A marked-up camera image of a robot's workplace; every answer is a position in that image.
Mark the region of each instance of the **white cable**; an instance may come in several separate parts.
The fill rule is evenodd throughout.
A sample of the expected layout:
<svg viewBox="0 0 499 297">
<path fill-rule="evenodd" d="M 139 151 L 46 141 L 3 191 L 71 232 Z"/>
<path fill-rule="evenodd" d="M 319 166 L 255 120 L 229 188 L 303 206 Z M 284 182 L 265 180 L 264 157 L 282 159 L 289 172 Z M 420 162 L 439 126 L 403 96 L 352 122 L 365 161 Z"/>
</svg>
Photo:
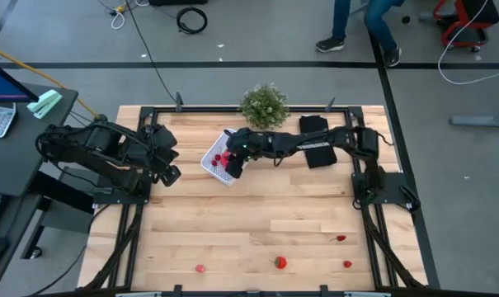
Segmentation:
<svg viewBox="0 0 499 297">
<path fill-rule="evenodd" d="M 480 15 L 480 13 L 483 12 L 483 9 L 486 7 L 487 3 L 489 2 L 489 0 L 486 0 L 486 2 L 482 5 L 482 8 L 480 8 L 480 10 L 478 11 L 478 13 L 473 17 L 473 19 L 467 23 L 467 25 L 465 25 L 462 30 L 458 31 L 458 33 L 456 33 L 456 35 L 450 40 L 449 44 L 445 47 L 445 50 L 444 50 L 444 53 L 441 54 L 441 57 L 440 59 L 438 60 L 438 70 L 440 71 L 440 74 L 441 76 L 444 78 L 445 81 L 449 82 L 449 83 L 452 83 L 454 85 L 457 85 L 457 86 L 463 86 L 463 85 L 469 85 L 469 84 L 472 84 L 472 83 L 478 83 L 478 82 L 481 82 L 481 81 L 484 81 L 484 80 L 487 80 L 487 79 L 490 79 L 490 78 L 495 78 L 497 76 L 499 76 L 499 73 L 496 73 L 496 74 L 493 74 L 491 76 L 488 76 L 488 77 L 485 77 L 485 78 L 479 78 L 479 79 L 475 79 L 473 81 L 470 81 L 470 82 L 453 82 L 452 80 L 448 79 L 443 70 L 441 70 L 441 60 L 444 58 L 445 56 L 445 53 L 447 53 L 447 50 L 449 50 L 449 47 L 453 44 L 453 41 L 456 40 L 456 37 L 458 37 L 458 35 L 460 33 L 462 33 L 463 30 L 465 30 L 465 28 L 467 28 L 469 25 L 471 25 L 476 19 L 477 17 Z"/>
<path fill-rule="evenodd" d="M 146 4 L 139 4 L 139 1 L 138 1 L 138 0 L 135 0 L 135 4 L 136 4 L 137 6 L 142 6 L 142 7 L 144 7 L 144 6 L 148 6 L 148 5 L 150 5 L 150 2 L 147 0 L 147 3 L 146 3 Z"/>
<path fill-rule="evenodd" d="M 114 20 L 111 21 L 111 29 L 119 30 L 120 28 L 122 28 L 125 25 L 125 16 L 123 16 L 123 14 L 120 12 L 116 12 L 116 13 L 117 14 L 114 16 Z M 121 17 L 123 19 L 123 21 L 120 23 L 120 25 L 115 26 L 115 20 L 117 20 L 118 17 Z"/>
</svg>

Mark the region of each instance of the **green plant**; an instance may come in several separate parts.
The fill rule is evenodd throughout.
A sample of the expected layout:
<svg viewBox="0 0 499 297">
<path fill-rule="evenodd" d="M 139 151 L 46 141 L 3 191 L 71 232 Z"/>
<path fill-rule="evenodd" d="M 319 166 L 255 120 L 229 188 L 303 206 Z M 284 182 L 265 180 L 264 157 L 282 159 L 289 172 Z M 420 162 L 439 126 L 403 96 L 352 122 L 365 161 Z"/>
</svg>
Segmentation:
<svg viewBox="0 0 499 297">
<path fill-rule="evenodd" d="M 249 124 L 258 129 L 266 130 L 280 127 L 290 116 L 285 104 L 287 96 L 275 85 L 256 85 L 245 92 L 240 109 Z"/>
</svg>

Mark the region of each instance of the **jeans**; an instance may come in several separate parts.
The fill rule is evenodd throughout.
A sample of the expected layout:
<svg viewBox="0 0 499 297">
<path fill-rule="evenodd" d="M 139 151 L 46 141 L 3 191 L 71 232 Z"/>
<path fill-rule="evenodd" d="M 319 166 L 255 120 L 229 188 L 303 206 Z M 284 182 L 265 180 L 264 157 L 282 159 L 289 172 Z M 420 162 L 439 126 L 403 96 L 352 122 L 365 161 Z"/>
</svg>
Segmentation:
<svg viewBox="0 0 499 297">
<path fill-rule="evenodd" d="M 370 33 L 381 44 L 385 52 L 394 50 L 397 45 L 390 34 L 387 23 L 383 20 L 385 14 L 392 6 L 401 6 L 404 0 L 370 0 L 368 10 L 365 14 L 365 24 Z M 351 0 L 335 0 L 333 12 L 333 38 L 344 40 L 345 29 L 350 15 Z"/>
</svg>

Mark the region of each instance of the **black floor stripe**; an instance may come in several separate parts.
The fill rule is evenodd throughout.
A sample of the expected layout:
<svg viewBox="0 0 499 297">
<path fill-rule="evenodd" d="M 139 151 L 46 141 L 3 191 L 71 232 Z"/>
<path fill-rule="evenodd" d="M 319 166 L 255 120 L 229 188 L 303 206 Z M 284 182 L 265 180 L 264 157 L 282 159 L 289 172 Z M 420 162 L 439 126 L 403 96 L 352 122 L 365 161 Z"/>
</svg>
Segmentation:
<svg viewBox="0 0 499 297">
<path fill-rule="evenodd" d="M 11 16 L 11 13 L 15 9 L 17 3 L 18 0 L 11 0 L 9 4 L 7 4 L 5 11 L 3 11 L 2 17 L 0 18 L 0 32 L 2 32 L 3 27 L 7 23 L 7 20 Z"/>
<path fill-rule="evenodd" d="M 403 137 L 401 123 L 399 122 L 398 110 L 393 98 L 392 88 L 390 87 L 390 81 L 388 80 L 387 69 L 384 67 L 383 55 L 381 54 L 381 50 L 379 49 L 378 42 L 372 35 L 370 35 L 370 43 L 372 44 L 372 50 L 374 51 L 379 79 L 381 80 L 381 86 L 383 88 L 384 98 L 387 105 L 388 118 L 392 126 L 394 139 L 396 140 L 395 143 L 398 149 L 398 155 L 399 160 L 401 161 L 403 174 L 407 179 L 409 188 L 417 193 L 416 180 L 414 179 L 411 161 L 408 156 L 407 146 Z M 423 260 L 423 265 L 425 267 L 429 286 L 434 289 L 439 289 L 440 281 L 438 279 L 434 258 L 432 256 L 431 242 L 429 241 L 423 213 L 421 212 L 421 210 L 418 210 L 417 214 L 414 214 L 412 216 L 412 220 L 416 228 L 416 235 L 420 245 L 421 258 Z"/>
<path fill-rule="evenodd" d="M 150 62 L 36 62 L 27 63 L 38 69 L 146 69 Z M 358 68 L 377 69 L 374 62 L 329 62 L 329 61 L 239 61 L 239 62 L 156 62 L 157 68 Z M 14 63 L 1 62 L 4 69 L 19 69 Z M 499 70 L 499 63 L 471 64 L 446 63 L 442 69 Z M 397 69 L 437 69 L 436 63 L 401 63 Z"/>
</svg>

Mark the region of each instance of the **sneaker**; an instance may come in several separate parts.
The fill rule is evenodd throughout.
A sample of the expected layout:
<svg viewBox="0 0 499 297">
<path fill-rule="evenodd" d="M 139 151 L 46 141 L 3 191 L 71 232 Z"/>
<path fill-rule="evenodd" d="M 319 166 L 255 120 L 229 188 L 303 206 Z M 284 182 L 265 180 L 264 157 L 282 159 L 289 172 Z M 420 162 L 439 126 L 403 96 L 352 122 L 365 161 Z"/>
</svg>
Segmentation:
<svg viewBox="0 0 499 297">
<path fill-rule="evenodd" d="M 398 46 L 395 49 L 392 49 L 388 52 L 385 52 L 383 55 L 384 66 L 386 68 L 394 67 L 399 64 L 402 50 Z"/>
<path fill-rule="evenodd" d="M 330 37 L 326 40 L 319 41 L 316 45 L 317 50 L 321 53 L 327 53 L 329 51 L 342 50 L 345 48 L 344 40 L 337 40 L 333 37 Z"/>
</svg>

